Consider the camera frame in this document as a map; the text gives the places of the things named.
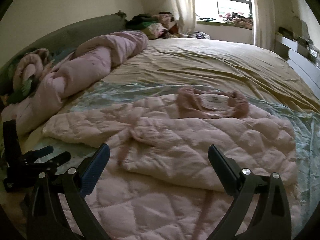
curtain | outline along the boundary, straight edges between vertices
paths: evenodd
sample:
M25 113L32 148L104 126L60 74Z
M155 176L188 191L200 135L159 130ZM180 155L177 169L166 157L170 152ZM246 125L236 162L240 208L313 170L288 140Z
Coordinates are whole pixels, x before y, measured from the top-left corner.
M192 33L196 26L195 0L171 0L173 13L179 19L179 32Z
M253 44L273 50L276 37L276 18L273 0L253 0Z

blue gripper pad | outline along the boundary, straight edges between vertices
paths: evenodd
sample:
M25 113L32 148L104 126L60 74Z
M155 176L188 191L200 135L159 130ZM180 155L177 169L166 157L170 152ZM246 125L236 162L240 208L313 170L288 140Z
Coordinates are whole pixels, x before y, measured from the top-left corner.
M107 144L103 143L95 154L90 157L90 163L81 176L81 188L79 193L81 197L90 195L96 186L101 173L107 165L110 158L110 148Z

metal bolt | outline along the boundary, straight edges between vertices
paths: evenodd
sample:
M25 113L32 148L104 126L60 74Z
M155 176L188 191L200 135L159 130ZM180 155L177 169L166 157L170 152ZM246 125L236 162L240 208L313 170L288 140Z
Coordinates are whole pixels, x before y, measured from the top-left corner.
M245 169L242 170L242 173L244 175L250 175L251 171L249 169L245 168Z
M276 172L272 173L272 177L274 177L275 179L279 179L280 175Z
M77 171L77 170L76 170L75 168L70 168L70 169L68 170L68 174L70 174L70 175L75 174L76 171Z
M39 174L39 178L42 179L42 178L44 178L44 177L45 177L45 173L44 173L44 172L41 172L41 173Z

gray headboard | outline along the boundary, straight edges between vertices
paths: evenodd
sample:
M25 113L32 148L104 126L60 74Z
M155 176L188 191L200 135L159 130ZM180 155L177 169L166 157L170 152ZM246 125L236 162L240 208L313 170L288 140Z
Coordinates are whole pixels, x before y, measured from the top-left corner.
M126 14L118 13L95 17L73 23L43 36L19 51L0 70L0 94L3 95L10 83L5 78L7 68L18 55L23 55L32 48L46 48L49 51L67 47L78 47L83 42L99 35L109 34L125 29Z

white furniture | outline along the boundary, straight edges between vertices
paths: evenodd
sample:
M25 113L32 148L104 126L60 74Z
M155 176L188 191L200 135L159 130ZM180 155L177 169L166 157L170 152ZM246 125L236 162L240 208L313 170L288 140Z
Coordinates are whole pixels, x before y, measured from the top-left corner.
M308 50L297 42L280 35L276 35L276 41L290 48L287 63L297 72L320 100L320 69L306 58L308 56Z

